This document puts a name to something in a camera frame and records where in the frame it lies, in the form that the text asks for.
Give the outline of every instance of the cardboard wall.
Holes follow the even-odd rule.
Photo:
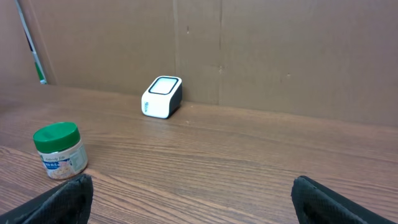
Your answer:
[[[52,84],[398,125],[395,0],[21,0]]]
[[[14,0],[0,1],[0,86],[39,84],[34,59]]]

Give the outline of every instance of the jar with green lid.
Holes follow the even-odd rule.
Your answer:
[[[33,141],[47,175],[53,179],[73,177],[87,166],[87,154],[75,123],[48,125],[36,131]]]

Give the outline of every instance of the jar label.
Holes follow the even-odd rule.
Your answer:
[[[80,173],[87,165],[87,155],[83,144],[62,152],[39,154],[47,174],[53,179],[72,177]]]

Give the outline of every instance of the black border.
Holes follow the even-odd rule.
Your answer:
[[[159,81],[161,78],[174,79],[174,80],[176,80],[176,82],[174,83],[174,86],[171,88],[171,90],[170,90],[168,93],[154,93],[154,92],[152,92],[151,89],[154,87],[154,85],[157,83],[157,81]],[[173,91],[173,89],[174,89],[174,87],[176,86],[177,83],[178,83],[178,78],[174,78],[174,77],[158,77],[158,78],[156,79],[156,81],[154,82],[154,84],[152,84],[152,85],[150,86],[148,92],[149,92],[149,93],[152,93],[152,94],[168,95],[168,94],[170,94],[170,93]]]

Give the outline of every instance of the green lid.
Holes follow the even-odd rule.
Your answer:
[[[36,131],[33,141],[39,152],[60,152],[78,143],[80,133],[75,123],[59,122]]]

